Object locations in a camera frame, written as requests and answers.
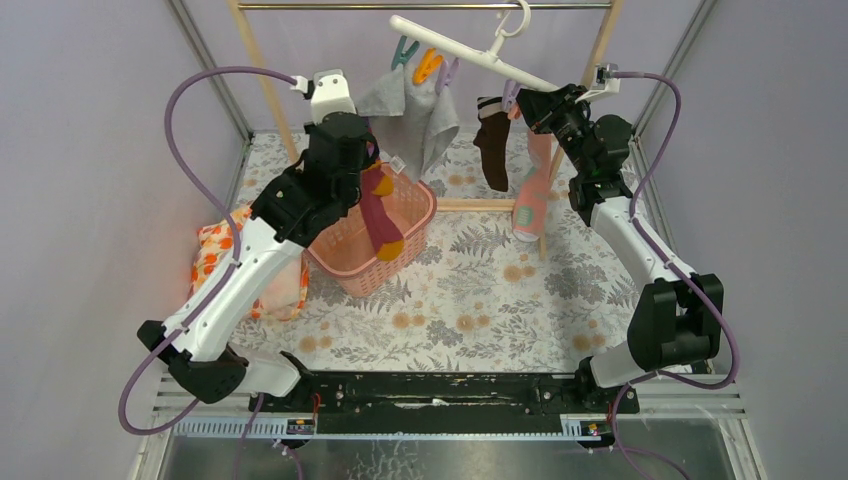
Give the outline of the purple striped sock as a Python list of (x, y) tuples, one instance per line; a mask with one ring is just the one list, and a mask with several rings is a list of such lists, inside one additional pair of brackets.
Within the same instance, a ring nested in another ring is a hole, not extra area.
[(394, 183), (383, 171), (381, 160), (362, 172), (361, 189), (361, 215), (375, 256), (383, 262), (393, 261), (402, 253), (405, 239), (384, 205), (384, 199), (394, 192)]

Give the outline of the pink plastic laundry basket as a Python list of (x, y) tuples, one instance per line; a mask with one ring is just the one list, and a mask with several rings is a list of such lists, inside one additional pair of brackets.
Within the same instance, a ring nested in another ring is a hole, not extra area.
[(314, 268), (353, 297), (373, 293), (423, 252), (427, 227), (436, 212), (436, 197), (427, 185), (413, 183), (388, 166), (383, 171), (394, 183), (394, 192), (384, 199), (384, 205), (405, 239), (400, 256), (390, 262), (376, 258), (359, 205), (324, 230), (304, 253)]

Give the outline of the wooden drying rack frame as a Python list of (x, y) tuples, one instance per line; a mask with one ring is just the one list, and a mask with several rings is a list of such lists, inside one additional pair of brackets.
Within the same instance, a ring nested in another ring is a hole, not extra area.
[[(266, 66), (266, 62), (263, 54), (261, 53), (259, 43), (252, 30), (250, 22), (245, 14), (246, 11), (497, 11), (497, 15), (498, 18), (501, 19), (501, 23), (495, 30), (492, 46), (485, 51), (474, 49), (399, 15), (393, 15), (390, 18), (389, 23), (391, 28), (402, 34), (402, 36), (406, 35), (406, 37), (409, 37), (414, 41), (424, 41), (436, 49), (444, 50), (448, 54), (454, 55), (457, 62), (464, 60), (468, 63), (495, 72), (509, 80), (524, 82), (526, 86), (537, 90), (548, 91), (555, 88), (552, 83), (520, 70), (517, 67), (509, 65), (498, 57), (498, 52), (502, 49), (506, 39), (518, 37), (521, 33), (523, 33), (528, 28), (531, 21), (531, 14), (535, 10), (607, 10), (608, 12), (604, 15), (602, 25), (592, 48), (589, 63), (587, 64), (584, 72), (584, 80), (592, 81), (592, 78), (594, 78), (592, 76), (593, 74), (589, 73), (592, 62), (599, 61), (606, 51), (609, 43), (609, 36), (615, 28), (615, 24), (620, 14), (622, 6), (620, 3), (620, 1), (570, 3), (528, 3), (527, 1), (506, 1), (502, 3), (244, 3), (240, 1), (227, 1), (228, 7), (241, 36), (241, 40), (246, 48), (249, 60), (251, 61), (251, 65), (263, 68)], [(512, 10), (521, 10), (522, 20), (517, 29), (514, 31), (506, 31), (503, 28), (503, 25), (505, 25), (509, 12)], [(269, 107), (275, 121), (278, 130), (277, 133), (279, 134), (286, 149), (286, 153), (289, 155), (291, 160), (297, 160), (299, 152), (296, 149), (294, 138), (276, 87), (272, 86), (270, 80), (266, 79), (260, 79), (259, 83), (265, 96), (266, 104)], [(410, 233), (413, 239), (416, 239), (417, 236), (419, 236), (417, 233), (420, 230), (419, 227), (426, 226), (432, 220), (438, 206), (432, 191), (425, 188), (426, 185), (421, 184), (421, 182), (418, 182), (415, 185), (429, 193), (425, 195), (427, 200), (422, 204), (427, 207), (425, 210), (426, 214), (419, 222), (413, 223), (412, 227), (408, 231), (405, 231), (405, 233)]]

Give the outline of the white plastic clip hanger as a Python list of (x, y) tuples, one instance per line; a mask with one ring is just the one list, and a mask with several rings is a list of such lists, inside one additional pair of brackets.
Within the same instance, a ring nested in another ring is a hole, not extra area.
[(558, 87), (555, 84), (521, 70), (518, 67), (510, 65), (499, 57), (499, 52), (506, 40), (508, 38), (520, 36), (528, 28), (531, 22), (532, 11), (530, 4), (527, 1), (518, 1), (517, 5), (520, 7), (522, 12), (522, 20), (518, 28), (513, 31), (505, 30), (504, 25), (506, 24), (509, 14), (501, 14), (501, 23), (496, 28), (494, 41), (485, 51), (472, 48), (399, 15), (393, 15), (389, 19), (389, 25), (394, 31), (401, 35), (451, 54), (457, 59), (467, 61), (473, 65), (499, 74), (509, 80), (516, 81), (530, 89), (542, 92), (552, 92), (557, 90)]

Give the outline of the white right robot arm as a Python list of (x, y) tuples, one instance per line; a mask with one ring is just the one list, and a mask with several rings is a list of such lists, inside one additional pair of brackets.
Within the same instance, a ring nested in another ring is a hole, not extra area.
[(522, 88), (516, 102), (533, 133), (558, 141), (576, 169), (569, 182), (572, 210), (607, 242), (641, 291), (625, 341), (580, 364), (575, 402), (597, 412), (612, 400), (613, 387), (715, 357), (722, 329), (714, 313), (723, 286), (715, 275), (678, 262), (638, 212), (622, 175), (631, 126), (612, 114), (591, 119), (588, 92), (574, 84), (550, 92)]

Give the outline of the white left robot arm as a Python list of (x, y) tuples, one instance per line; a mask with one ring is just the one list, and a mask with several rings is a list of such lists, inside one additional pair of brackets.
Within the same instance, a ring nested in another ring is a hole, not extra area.
[(229, 343), (271, 281), (300, 263), (303, 251), (359, 202), (361, 173), (376, 161), (376, 139), (355, 113), (331, 113), (307, 133), (308, 147), (298, 163), (253, 201), (211, 278), (177, 313), (163, 322), (146, 321), (138, 330), (171, 377), (203, 403), (232, 393), (263, 393), (296, 411), (309, 401), (302, 366), (284, 354)]

